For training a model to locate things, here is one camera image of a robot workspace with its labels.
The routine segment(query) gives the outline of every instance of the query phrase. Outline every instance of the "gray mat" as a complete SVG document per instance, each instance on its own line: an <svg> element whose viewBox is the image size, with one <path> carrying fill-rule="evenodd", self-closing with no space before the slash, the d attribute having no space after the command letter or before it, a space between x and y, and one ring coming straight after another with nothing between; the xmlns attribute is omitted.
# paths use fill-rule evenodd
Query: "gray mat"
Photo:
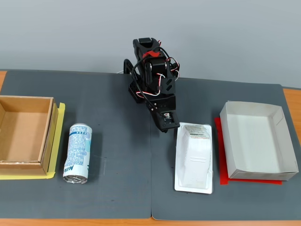
<svg viewBox="0 0 301 226"><path fill-rule="evenodd" d="M10 71L2 95L46 96L66 104L55 178L0 181L0 218L149 218L150 114L128 93L128 75ZM93 129L84 185L63 181L69 128Z"/></svg>
<svg viewBox="0 0 301 226"><path fill-rule="evenodd" d="M152 215L161 220L294 220L301 219L301 173L282 186L230 182L220 185L214 118L228 101L280 105L291 134L299 167L301 148L280 85L179 79L177 114L181 122L210 124L213 128L214 189L212 194L174 190L176 131L159 132L151 124Z"/></svg>

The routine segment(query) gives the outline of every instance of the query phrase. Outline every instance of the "blue and white can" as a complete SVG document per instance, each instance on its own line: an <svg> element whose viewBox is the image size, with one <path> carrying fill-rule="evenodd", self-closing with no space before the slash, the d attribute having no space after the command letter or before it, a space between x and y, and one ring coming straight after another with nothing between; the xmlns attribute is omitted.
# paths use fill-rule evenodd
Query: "blue and white can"
<svg viewBox="0 0 301 226"><path fill-rule="evenodd" d="M84 184L88 180L92 129L83 123L71 126L67 160L63 179L70 183Z"/></svg>

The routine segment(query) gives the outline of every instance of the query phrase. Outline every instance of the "yellow paper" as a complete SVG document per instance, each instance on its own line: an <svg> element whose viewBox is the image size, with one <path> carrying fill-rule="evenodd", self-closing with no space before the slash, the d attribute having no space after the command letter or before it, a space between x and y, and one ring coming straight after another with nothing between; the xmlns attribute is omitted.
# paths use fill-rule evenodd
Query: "yellow paper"
<svg viewBox="0 0 301 226"><path fill-rule="evenodd" d="M53 139L47 175L42 175L42 176L40 176L40 175L39 176L0 175L0 180L50 179L55 176L55 166L56 166L56 160L57 160L57 154L58 154L58 147L60 145L64 114L65 114L65 104L60 103L60 107L58 108L56 127L55 127L55 137Z"/></svg>

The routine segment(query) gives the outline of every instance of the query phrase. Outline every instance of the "cardboard box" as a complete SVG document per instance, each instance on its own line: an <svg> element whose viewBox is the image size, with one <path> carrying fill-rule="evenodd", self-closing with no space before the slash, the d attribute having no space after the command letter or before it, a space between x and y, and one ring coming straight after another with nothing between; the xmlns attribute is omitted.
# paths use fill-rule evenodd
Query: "cardboard box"
<svg viewBox="0 0 301 226"><path fill-rule="evenodd" d="M45 175L58 109L52 97L0 96L0 175Z"/></svg>
<svg viewBox="0 0 301 226"><path fill-rule="evenodd" d="M288 180L299 172L282 107L227 102L220 116L229 178Z"/></svg>

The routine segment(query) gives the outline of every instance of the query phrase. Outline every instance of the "plastic blister package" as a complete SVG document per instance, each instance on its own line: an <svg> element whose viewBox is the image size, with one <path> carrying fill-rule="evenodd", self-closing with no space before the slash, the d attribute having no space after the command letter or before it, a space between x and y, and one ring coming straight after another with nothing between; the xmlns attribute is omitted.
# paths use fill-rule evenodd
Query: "plastic blister package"
<svg viewBox="0 0 301 226"><path fill-rule="evenodd" d="M211 126L181 122L176 145L175 190L211 194L212 162Z"/></svg>

